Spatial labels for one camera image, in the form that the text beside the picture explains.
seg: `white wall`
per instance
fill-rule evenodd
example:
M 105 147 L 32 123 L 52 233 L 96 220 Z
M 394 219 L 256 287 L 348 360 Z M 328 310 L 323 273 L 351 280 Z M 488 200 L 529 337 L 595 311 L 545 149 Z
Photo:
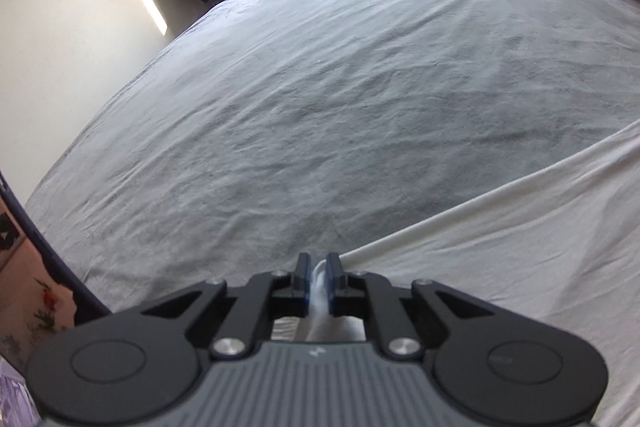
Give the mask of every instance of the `white wall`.
M 206 7 L 155 0 L 0 0 L 0 169 L 23 202 L 100 107 Z

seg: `purple cloth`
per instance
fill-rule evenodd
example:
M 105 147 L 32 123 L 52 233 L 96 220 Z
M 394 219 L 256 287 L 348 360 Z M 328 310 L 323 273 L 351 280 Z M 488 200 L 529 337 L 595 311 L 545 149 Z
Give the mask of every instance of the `purple cloth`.
M 3 359 L 0 359 L 0 413 L 3 427 L 33 427 L 40 421 L 24 378 Z

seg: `silver screw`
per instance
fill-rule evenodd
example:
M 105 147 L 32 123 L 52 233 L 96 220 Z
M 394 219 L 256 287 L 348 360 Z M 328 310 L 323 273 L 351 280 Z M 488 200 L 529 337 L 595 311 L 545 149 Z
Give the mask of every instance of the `silver screw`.
M 213 350 L 220 355 L 234 357 L 246 349 L 246 345 L 240 339 L 233 337 L 218 339 L 213 343 Z
M 412 355 L 420 349 L 420 343 L 407 337 L 399 337 L 389 342 L 389 351 L 394 355 Z

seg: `gray ribbed panel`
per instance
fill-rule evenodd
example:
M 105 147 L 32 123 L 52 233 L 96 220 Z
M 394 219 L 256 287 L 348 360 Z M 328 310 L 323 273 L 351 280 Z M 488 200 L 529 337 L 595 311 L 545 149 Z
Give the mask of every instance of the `gray ribbed panel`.
M 53 427 L 46 421 L 43 427 Z M 198 390 L 140 427 L 479 427 L 431 388 L 420 366 L 368 343 L 265 343 L 219 362 Z

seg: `red flower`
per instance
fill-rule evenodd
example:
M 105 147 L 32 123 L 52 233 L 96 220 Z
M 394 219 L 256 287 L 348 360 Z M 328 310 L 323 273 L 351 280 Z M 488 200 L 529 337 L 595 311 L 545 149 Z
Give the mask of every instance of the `red flower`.
M 42 290 L 42 302 L 47 310 L 54 312 L 56 310 L 56 303 L 60 299 L 56 297 L 50 290 Z

